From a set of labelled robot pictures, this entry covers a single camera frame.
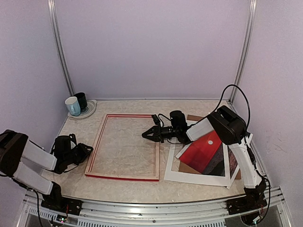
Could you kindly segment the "white photo mat border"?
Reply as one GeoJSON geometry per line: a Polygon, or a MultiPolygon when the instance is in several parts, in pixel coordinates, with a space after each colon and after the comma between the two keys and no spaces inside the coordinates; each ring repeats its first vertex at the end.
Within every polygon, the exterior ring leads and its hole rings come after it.
{"type": "MultiPolygon", "coordinates": [[[[207,126],[206,132],[204,132],[202,136],[206,135],[207,133],[209,133],[211,131],[214,131],[214,130],[211,127],[207,126]]],[[[166,164],[164,180],[179,182],[179,183],[187,183],[184,180],[184,175],[181,173],[178,173],[179,163],[176,161],[176,158],[175,158],[175,155],[177,153],[179,153],[180,150],[182,150],[182,148],[186,145],[176,144],[176,139],[173,139],[172,142],[173,143],[170,145],[170,149],[169,149],[169,156],[168,156],[168,160],[167,160],[167,164],[166,164]]]]}

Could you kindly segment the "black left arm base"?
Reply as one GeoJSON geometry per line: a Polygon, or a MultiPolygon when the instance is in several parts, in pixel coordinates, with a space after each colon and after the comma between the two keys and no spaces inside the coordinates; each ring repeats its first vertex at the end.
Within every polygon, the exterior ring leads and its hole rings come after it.
{"type": "Polygon", "coordinates": [[[67,197],[63,197],[60,203],[55,203],[54,201],[50,202],[46,199],[43,199],[41,202],[41,206],[43,208],[65,213],[67,215],[76,216],[80,215],[82,205],[83,201],[67,197]]]}

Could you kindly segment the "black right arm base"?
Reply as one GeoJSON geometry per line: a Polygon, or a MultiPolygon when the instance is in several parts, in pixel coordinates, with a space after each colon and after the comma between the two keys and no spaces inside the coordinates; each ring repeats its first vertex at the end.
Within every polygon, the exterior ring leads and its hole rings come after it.
{"type": "Polygon", "coordinates": [[[266,184],[260,183],[256,188],[244,188],[245,196],[226,202],[229,215],[239,214],[267,206],[264,191],[266,184]]]}

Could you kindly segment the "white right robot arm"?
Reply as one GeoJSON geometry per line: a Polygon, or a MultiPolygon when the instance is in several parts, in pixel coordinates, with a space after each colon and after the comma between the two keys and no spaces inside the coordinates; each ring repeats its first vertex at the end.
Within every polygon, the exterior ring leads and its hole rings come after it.
{"type": "Polygon", "coordinates": [[[205,171],[219,148],[228,147],[240,168],[245,191],[244,198],[228,201],[228,208],[252,210],[270,203],[264,195],[265,189],[270,188],[270,182],[257,169],[250,148],[252,134],[247,131],[248,121],[225,105],[217,105],[206,117],[191,125],[180,110],[170,112],[171,125],[167,127],[159,115],[151,117],[155,125],[143,132],[142,137],[154,142],[177,138],[185,146],[185,152],[178,159],[199,173],[205,171]]]}

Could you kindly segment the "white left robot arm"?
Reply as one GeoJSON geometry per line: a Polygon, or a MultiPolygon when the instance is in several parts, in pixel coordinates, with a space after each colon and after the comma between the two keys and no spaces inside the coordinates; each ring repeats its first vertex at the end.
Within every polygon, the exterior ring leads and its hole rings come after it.
{"type": "Polygon", "coordinates": [[[26,134],[5,130],[0,135],[0,171],[25,188],[42,194],[45,203],[56,210],[66,206],[59,184],[35,172],[27,165],[31,162],[56,174],[67,173],[70,165],[83,163],[93,147],[77,143],[74,134],[58,136],[50,152],[29,139],[26,134]]]}

